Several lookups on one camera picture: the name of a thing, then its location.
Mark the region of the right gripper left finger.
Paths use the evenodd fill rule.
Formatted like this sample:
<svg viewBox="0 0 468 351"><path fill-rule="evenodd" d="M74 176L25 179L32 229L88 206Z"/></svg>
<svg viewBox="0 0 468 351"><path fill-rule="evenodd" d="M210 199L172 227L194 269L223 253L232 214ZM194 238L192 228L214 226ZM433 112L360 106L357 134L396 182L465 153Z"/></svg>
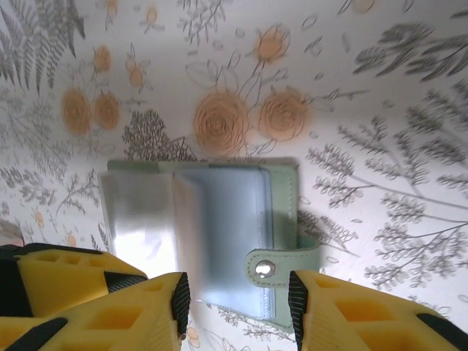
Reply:
<svg viewBox="0 0 468 351"><path fill-rule="evenodd" d="M50 317L3 317L2 350L179 350L190 307L186 273L166 273Z"/></svg>

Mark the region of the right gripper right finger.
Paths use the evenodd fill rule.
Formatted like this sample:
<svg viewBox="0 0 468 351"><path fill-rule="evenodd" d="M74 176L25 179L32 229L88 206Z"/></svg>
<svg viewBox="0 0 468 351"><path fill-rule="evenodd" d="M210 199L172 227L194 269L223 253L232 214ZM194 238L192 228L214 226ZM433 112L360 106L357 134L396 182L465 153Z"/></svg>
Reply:
<svg viewBox="0 0 468 351"><path fill-rule="evenodd" d="M314 271L291 271L298 350L466 350L467 333L414 301Z"/></svg>

